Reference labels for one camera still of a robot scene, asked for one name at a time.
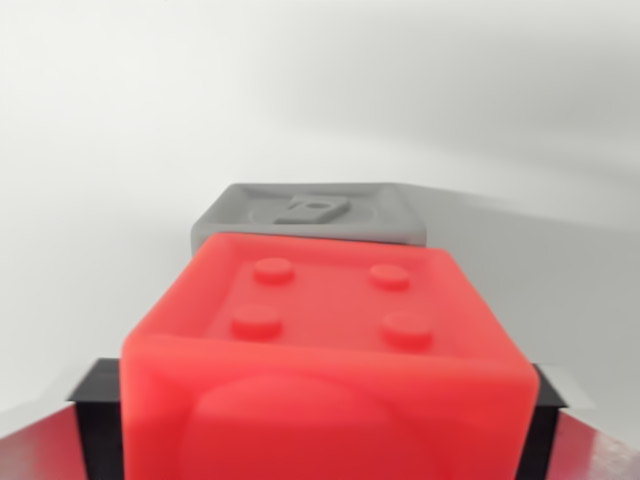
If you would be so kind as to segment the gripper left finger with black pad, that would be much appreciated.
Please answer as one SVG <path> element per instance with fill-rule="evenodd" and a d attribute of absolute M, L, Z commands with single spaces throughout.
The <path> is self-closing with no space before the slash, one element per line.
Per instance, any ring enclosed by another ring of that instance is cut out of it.
<path fill-rule="evenodd" d="M 119 360 L 65 369 L 43 394 L 1 413 L 3 479 L 121 479 Z"/>

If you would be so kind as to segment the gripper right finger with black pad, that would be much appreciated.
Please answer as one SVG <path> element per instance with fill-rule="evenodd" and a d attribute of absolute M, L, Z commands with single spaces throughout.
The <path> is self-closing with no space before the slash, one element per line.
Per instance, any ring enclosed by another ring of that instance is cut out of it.
<path fill-rule="evenodd" d="M 519 464 L 521 479 L 637 479 L 639 450 L 588 422 L 594 408 L 564 368 L 534 366 L 540 389 Z"/>

